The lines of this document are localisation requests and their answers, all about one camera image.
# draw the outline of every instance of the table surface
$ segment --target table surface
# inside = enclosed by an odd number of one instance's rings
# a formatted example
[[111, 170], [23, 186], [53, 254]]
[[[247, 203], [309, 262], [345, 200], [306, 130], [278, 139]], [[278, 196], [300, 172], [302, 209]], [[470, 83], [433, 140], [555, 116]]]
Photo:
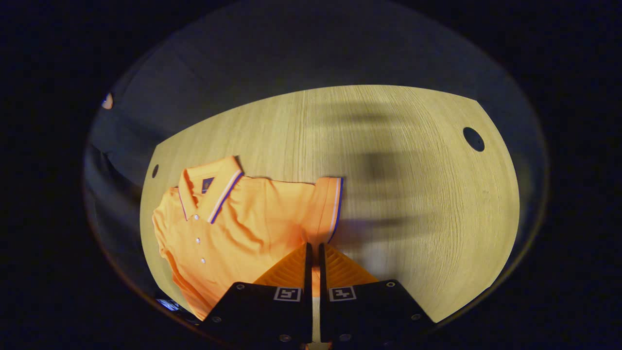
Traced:
[[[474, 100], [350, 85], [279, 95], [205, 118], [156, 147], [141, 198], [149, 269], [186, 309], [159, 255], [151, 215], [184, 168], [230, 155], [250, 177], [309, 183], [344, 177], [331, 244], [379, 280], [399, 280], [435, 322], [487, 289], [508, 259], [519, 220], [516, 174], [499, 131]], [[482, 152], [467, 143], [465, 127], [479, 133]]]

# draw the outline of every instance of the polo shirt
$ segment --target polo shirt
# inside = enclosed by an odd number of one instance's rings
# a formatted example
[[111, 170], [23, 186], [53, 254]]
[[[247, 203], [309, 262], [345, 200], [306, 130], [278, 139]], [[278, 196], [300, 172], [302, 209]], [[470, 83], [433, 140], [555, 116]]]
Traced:
[[[253, 283], [305, 242], [335, 233], [343, 178], [315, 184], [244, 176], [230, 156], [184, 169], [152, 221], [160, 255], [200, 320], [236, 281]], [[313, 295], [319, 296], [318, 270]]]

